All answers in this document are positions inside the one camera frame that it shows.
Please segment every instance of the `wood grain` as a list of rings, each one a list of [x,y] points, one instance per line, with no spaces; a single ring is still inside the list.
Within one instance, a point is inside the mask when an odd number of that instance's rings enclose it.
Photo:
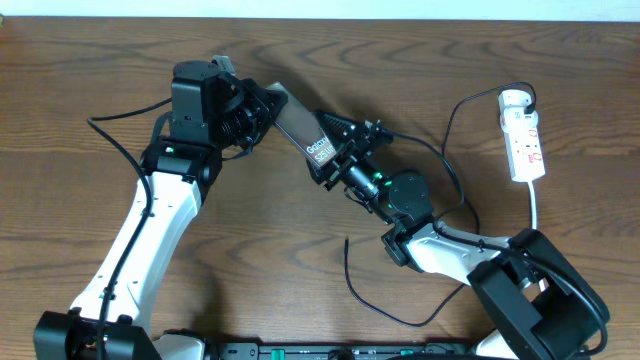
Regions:
[[[640,25],[539,22],[8,18],[0,28],[0,358],[33,357],[44,310],[65,311],[106,255],[135,175],[86,126],[88,115],[142,108],[169,94],[172,66],[231,56],[241,77],[282,82],[309,108],[382,119],[439,143],[463,97],[516,80],[536,86],[547,175],[541,229],[612,313],[598,358],[640,351]],[[465,105],[450,157],[483,231],[527,225],[526,186],[509,180],[490,97]],[[134,154],[157,113],[108,124]],[[431,155],[397,142],[381,161],[428,177],[438,208],[455,201]],[[469,229],[468,214],[451,222]],[[408,329],[348,293],[421,320],[455,283],[397,268],[376,218],[310,179],[271,132],[254,156],[225,164],[158,296],[153,336],[189,327],[264,341],[480,339],[491,330],[465,289],[426,328]]]

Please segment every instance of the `black wire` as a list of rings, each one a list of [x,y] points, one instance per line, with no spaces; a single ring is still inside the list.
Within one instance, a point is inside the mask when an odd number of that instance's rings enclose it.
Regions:
[[[373,210],[369,209],[369,207],[367,206],[367,204],[364,203],[364,201],[356,200],[356,199],[352,198],[351,195],[349,195],[349,187],[348,186],[345,186],[345,188],[344,188],[344,196],[347,199],[349,199],[349,200],[353,201],[354,203],[356,203],[356,204],[362,206],[363,208],[365,208],[365,210],[367,210],[367,212],[369,214],[373,213]]]
[[[90,117],[90,118],[87,119],[87,123],[89,124],[89,126],[91,126],[91,128],[93,128],[93,130],[95,130],[98,134],[100,134],[100,136],[105,138],[109,143],[111,143],[111,145],[113,145],[125,157],[125,159],[127,159],[127,161],[129,161],[129,164],[131,164],[133,169],[136,171],[136,174],[138,175],[138,178],[140,179],[140,182],[142,183],[142,187],[144,188],[145,196],[147,198],[146,199],[146,205],[145,205],[144,210],[142,211],[142,214],[141,214],[141,217],[140,217],[140,221],[138,222],[138,225],[136,226],[135,230],[133,231],[133,234],[131,235],[131,239],[129,239],[129,242],[127,243],[127,246],[125,247],[124,251],[122,252],[122,255],[120,256],[120,259],[118,259],[118,262],[116,263],[116,266],[113,268],[113,273],[111,274],[111,278],[109,279],[107,287],[105,287],[105,289],[104,289],[103,298],[102,298],[102,305],[100,306],[100,316],[98,318],[97,335],[96,335],[96,350],[97,350],[97,358],[98,358],[98,360],[104,359],[104,351],[105,351],[105,349],[104,349],[104,326],[105,326],[105,322],[106,322],[106,319],[107,319],[107,312],[108,312],[108,309],[109,309],[109,301],[113,297],[114,287],[115,287],[115,284],[116,284],[116,282],[118,280],[118,276],[120,275],[120,271],[122,270],[122,267],[124,266],[124,263],[126,262],[127,257],[129,256],[129,253],[131,252],[131,249],[133,248],[133,245],[135,244],[136,239],[140,235],[140,232],[142,231],[142,228],[144,227],[144,224],[147,222],[147,219],[149,218],[149,215],[151,213],[151,206],[152,206],[152,203],[153,203],[153,197],[151,196],[151,187],[149,186],[149,182],[147,181],[145,173],[142,170],[142,168],[140,167],[140,165],[138,165],[138,163],[133,158],[133,156],[131,156],[131,154],[124,147],[122,147],[122,145],[120,145],[114,138],[112,138],[109,134],[107,134],[104,130],[102,130],[95,123],[95,121],[115,120],[115,119],[122,119],[122,118],[130,117],[130,116],[139,115],[139,114],[151,111],[151,110],[155,110],[155,109],[157,109],[157,108],[159,108],[159,107],[161,107],[163,105],[166,105],[166,104],[168,104],[170,102],[171,102],[171,98],[166,99],[166,100],[164,100],[162,102],[159,102],[158,104],[155,104],[155,105],[150,106],[150,107],[145,108],[145,109],[136,110],[136,111],[132,111],[132,112],[125,113],[125,114],[120,114],[120,115],[103,116],[103,117]]]
[[[440,235],[440,236],[442,236],[442,237],[444,237],[446,239],[449,239],[451,241],[461,243],[461,244],[474,246],[474,247],[478,247],[478,248],[481,248],[481,249],[484,248],[484,249],[500,251],[502,254],[505,254],[507,256],[515,258],[516,260],[519,260],[519,261],[522,261],[522,262],[526,262],[529,265],[531,265],[532,267],[537,268],[539,270],[542,270],[543,272],[546,272],[556,282],[562,283],[563,285],[565,285],[566,287],[571,289],[571,291],[573,291],[573,293],[576,294],[576,296],[578,298],[580,298],[580,300],[585,304],[585,306],[587,307],[587,310],[591,313],[591,315],[595,319],[596,323],[598,324],[598,328],[600,329],[600,343],[598,344],[598,346],[596,346],[595,348],[593,348],[591,350],[580,352],[579,354],[577,354],[577,356],[579,356],[579,357],[593,356],[595,354],[600,353],[602,350],[604,350],[604,348],[607,346],[608,332],[607,332],[607,328],[606,328],[605,323],[604,323],[603,315],[600,313],[600,310],[598,309],[597,305],[595,305],[595,301],[593,299],[591,299],[588,295],[586,295],[584,293],[584,291],[578,285],[575,285],[573,283],[573,281],[571,280],[571,278],[568,275],[566,275],[563,271],[561,271],[560,269],[558,269],[554,265],[549,264],[546,261],[543,261],[541,259],[535,258],[533,256],[525,256],[525,255],[523,255],[523,254],[521,254],[521,253],[519,253],[517,251],[513,251],[511,249],[507,249],[507,248],[504,248],[504,247],[501,247],[501,246],[486,244],[484,242],[466,240],[466,239],[458,238],[456,236],[444,233],[442,231],[442,229],[439,228],[439,224],[438,223],[439,223],[440,218],[442,218],[444,215],[446,215],[446,214],[450,213],[451,211],[453,211],[453,210],[455,210],[455,209],[457,209],[457,208],[459,208],[459,207],[464,205],[464,189],[462,188],[460,180],[458,179],[458,176],[456,175],[455,171],[453,170],[453,168],[451,167],[449,162],[446,160],[446,158],[441,153],[439,153],[431,144],[427,143],[426,141],[424,141],[422,139],[415,138],[413,136],[394,133],[393,131],[390,131],[390,130],[387,130],[387,129],[383,129],[382,131],[385,131],[385,132],[387,132],[387,133],[389,133],[389,134],[391,134],[393,136],[397,136],[399,138],[403,138],[403,139],[407,139],[407,140],[412,140],[412,141],[418,142],[418,143],[426,146],[429,150],[431,150],[442,161],[442,163],[445,165],[445,168],[447,169],[447,171],[451,171],[452,172],[452,174],[451,174],[452,175],[452,179],[453,179],[453,182],[454,182],[456,188],[458,189],[458,192],[461,194],[460,195],[461,199],[460,199],[460,201],[458,202],[458,204],[456,206],[443,211],[442,213],[440,213],[440,215],[438,215],[438,216],[436,216],[434,218],[433,229],[438,235]]]
[[[382,131],[387,133],[387,134],[389,134],[389,135],[391,135],[391,136],[399,137],[399,138],[405,139],[405,140],[415,141],[415,142],[417,142],[419,144],[422,144],[422,145],[426,146],[427,149],[431,150],[431,152],[434,155],[436,155],[436,157],[442,162],[442,165],[444,165],[444,168],[447,170],[447,173],[449,173],[449,176],[451,177],[451,180],[453,181],[453,184],[456,187],[456,190],[460,194],[460,201],[455,206],[444,210],[440,215],[438,215],[438,217],[442,217],[445,214],[448,214],[448,213],[450,213],[450,212],[452,212],[452,211],[454,211],[454,210],[456,210],[456,209],[458,209],[458,208],[460,208],[461,206],[464,205],[464,199],[465,199],[464,188],[462,187],[462,184],[460,183],[460,179],[458,178],[458,175],[453,170],[453,167],[451,166],[449,161],[435,147],[433,147],[433,145],[431,145],[428,142],[426,142],[426,141],[424,141],[422,139],[419,139],[417,137],[400,134],[400,133],[397,133],[397,132],[393,132],[393,131],[391,131],[389,129],[382,129]]]
[[[449,140],[449,135],[451,133],[451,128],[453,126],[453,119],[456,115],[456,112],[458,111],[458,108],[468,102],[471,101],[473,99],[477,99],[481,96],[484,95],[488,95],[492,92],[498,91],[498,90],[502,90],[502,89],[506,89],[506,88],[510,88],[510,87],[514,87],[514,86],[520,86],[520,85],[524,85],[527,86],[531,89],[531,93],[533,94],[533,101],[531,102],[530,105],[527,106],[527,108],[525,109],[525,112],[527,114],[533,112],[533,110],[535,110],[535,105],[536,105],[536,101],[537,101],[537,96],[536,96],[536,90],[533,88],[533,86],[527,82],[523,82],[523,81],[518,81],[518,82],[514,82],[514,83],[510,83],[510,84],[505,84],[505,85],[500,85],[498,87],[495,87],[493,89],[489,89],[487,91],[483,91],[481,93],[469,96],[467,98],[462,99],[454,108],[453,108],[453,112],[451,112],[451,117],[449,118],[449,124],[447,125],[447,132],[444,134],[444,140],[442,141],[442,145],[440,146],[441,148],[441,153],[442,156],[445,157],[445,151],[447,149],[447,141]],[[447,171],[449,173],[449,176],[451,177],[451,180],[453,180],[453,174],[449,171]],[[471,204],[471,201],[469,201],[469,199],[467,199],[465,197],[464,199],[464,203],[467,205],[467,207],[469,208],[469,210],[471,211],[471,214],[473,215],[474,221],[476,223],[476,234],[480,234],[480,217],[478,216],[478,212],[476,211],[475,207],[473,206],[473,204]]]
[[[246,150],[243,150],[243,151],[233,155],[230,158],[222,158],[222,161],[231,161],[231,160],[240,159],[242,157],[251,155],[252,153],[253,153],[253,144],[251,144],[250,147],[248,147]]]
[[[431,316],[429,316],[429,318],[423,322],[419,322],[419,323],[410,323],[410,322],[406,322],[404,320],[400,320],[397,317],[388,314],[387,312],[371,305],[370,303],[368,303],[366,300],[364,300],[362,297],[360,297],[360,295],[358,295],[358,293],[356,292],[356,290],[353,288],[353,285],[351,284],[351,278],[349,276],[349,238],[346,238],[344,240],[344,277],[347,280],[347,287],[349,287],[349,291],[351,291],[351,295],[353,295],[354,298],[356,298],[356,300],[358,300],[360,302],[360,304],[364,305],[366,308],[373,310],[374,312],[389,318],[397,323],[400,323],[402,325],[405,326],[409,326],[409,327],[423,327],[427,324],[429,324],[433,319],[435,319],[435,317],[438,315],[438,313],[440,312],[440,310],[442,310],[442,308],[444,308],[445,305],[447,305],[447,303],[449,302],[449,300],[451,300],[460,290],[462,290],[462,288],[465,286],[465,284],[461,284],[460,286],[458,286],[455,290],[453,290],[453,292],[451,292],[451,294],[449,294],[444,301],[442,301],[442,303],[440,303],[440,305],[438,305],[438,307],[436,308],[436,310],[431,314]]]
[[[529,89],[531,89],[531,93],[533,94],[533,99],[531,100],[531,104],[525,108],[525,113],[531,114],[535,110],[536,101],[538,100],[538,97],[536,96],[536,90],[533,88],[533,86],[528,82],[524,82],[524,81],[516,81],[510,84],[500,85],[500,86],[494,87],[493,89],[489,89],[487,91],[483,91],[481,93],[464,98],[456,105],[456,107],[453,108],[453,112],[451,113],[451,117],[449,118],[449,125],[447,125],[447,132],[444,134],[444,140],[442,141],[442,146],[441,146],[442,155],[443,156],[445,155],[445,148],[447,147],[447,141],[449,140],[449,134],[451,133],[453,118],[454,116],[456,116],[456,111],[458,111],[458,108],[460,107],[460,105],[466,103],[467,101],[471,101],[473,99],[479,98],[481,96],[491,94],[492,92],[502,90],[502,89],[512,88],[515,86],[527,86]]]
[[[101,116],[101,117],[90,117],[89,119],[93,120],[93,121],[105,121],[105,120],[116,120],[116,119],[123,119],[126,117],[131,117],[131,116],[136,116],[136,115],[140,115],[140,114],[144,114],[146,112],[149,112],[151,110],[155,110],[159,107],[162,107],[164,105],[167,105],[168,103],[171,102],[171,98],[162,100],[161,102],[155,104],[155,105],[151,105],[147,108],[144,109],[140,109],[140,110],[136,110],[136,111],[132,111],[132,112],[128,112],[128,113],[124,113],[124,114],[119,114],[119,115],[111,115],[111,116]]]

